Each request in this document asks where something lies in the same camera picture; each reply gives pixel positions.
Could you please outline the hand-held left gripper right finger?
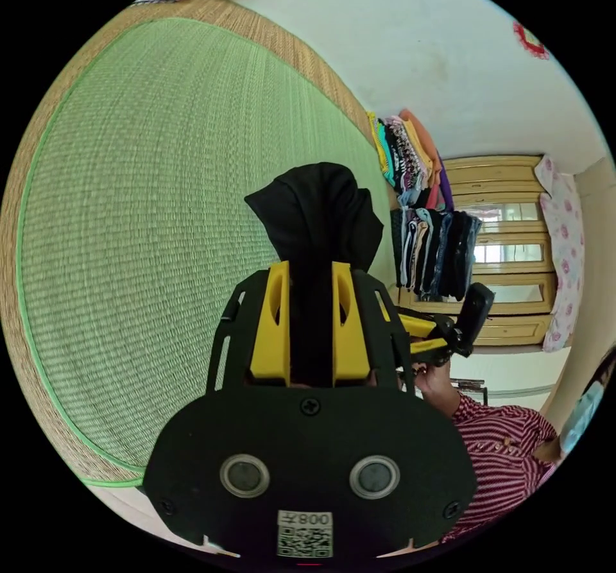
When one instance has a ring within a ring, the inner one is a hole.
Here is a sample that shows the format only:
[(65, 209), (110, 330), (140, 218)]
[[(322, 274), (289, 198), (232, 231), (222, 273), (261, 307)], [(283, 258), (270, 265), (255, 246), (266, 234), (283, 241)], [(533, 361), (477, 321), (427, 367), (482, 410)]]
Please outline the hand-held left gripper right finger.
[(332, 385), (364, 381), (371, 371), (349, 264), (332, 263)]

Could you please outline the person's right hand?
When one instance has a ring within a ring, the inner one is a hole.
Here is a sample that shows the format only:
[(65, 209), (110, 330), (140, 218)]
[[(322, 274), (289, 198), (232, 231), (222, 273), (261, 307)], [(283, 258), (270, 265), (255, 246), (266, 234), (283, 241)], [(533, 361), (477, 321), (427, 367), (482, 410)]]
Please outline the person's right hand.
[(458, 410), (461, 396), (450, 380), (450, 361), (440, 365), (413, 364), (415, 387), (423, 399), (451, 419)]

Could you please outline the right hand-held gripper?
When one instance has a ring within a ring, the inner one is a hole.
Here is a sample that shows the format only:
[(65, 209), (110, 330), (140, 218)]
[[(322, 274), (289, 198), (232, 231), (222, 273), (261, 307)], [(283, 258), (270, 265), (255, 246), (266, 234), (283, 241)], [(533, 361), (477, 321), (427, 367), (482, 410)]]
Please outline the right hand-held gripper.
[(453, 355), (468, 358), (474, 352), (477, 339), (477, 318), (460, 314), (456, 321), (446, 314), (433, 314), (430, 319), (398, 313), (404, 330), (414, 339), (409, 351), (414, 354), (427, 354), (425, 364), (441, 366), (449, 362)]

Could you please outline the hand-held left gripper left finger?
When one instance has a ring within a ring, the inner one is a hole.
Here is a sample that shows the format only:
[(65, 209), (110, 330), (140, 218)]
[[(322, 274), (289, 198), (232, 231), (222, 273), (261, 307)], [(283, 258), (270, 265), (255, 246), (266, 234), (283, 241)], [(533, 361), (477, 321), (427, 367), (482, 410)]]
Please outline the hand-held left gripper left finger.
[(255, 381), (290, 384), (290, 273), (288, 261), (272, 265), (253, 345), (250, 373)]

